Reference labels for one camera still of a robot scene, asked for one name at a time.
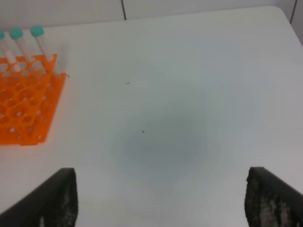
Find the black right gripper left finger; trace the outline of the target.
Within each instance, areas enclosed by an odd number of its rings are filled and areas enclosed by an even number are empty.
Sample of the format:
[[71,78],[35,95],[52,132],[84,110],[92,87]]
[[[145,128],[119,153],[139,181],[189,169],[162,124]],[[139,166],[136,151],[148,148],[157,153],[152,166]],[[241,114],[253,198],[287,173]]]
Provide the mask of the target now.
[[74,227],[78,192],[74,168],[61,168],[0,214],[2,227]]

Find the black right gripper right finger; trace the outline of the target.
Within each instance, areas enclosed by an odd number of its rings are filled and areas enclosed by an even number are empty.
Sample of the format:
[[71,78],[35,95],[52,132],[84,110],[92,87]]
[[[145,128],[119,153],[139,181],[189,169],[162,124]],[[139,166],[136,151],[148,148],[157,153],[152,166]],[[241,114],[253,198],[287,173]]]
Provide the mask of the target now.
[[244,201],[250,227],[301,227],[303,195],[263,167],[251,167]]

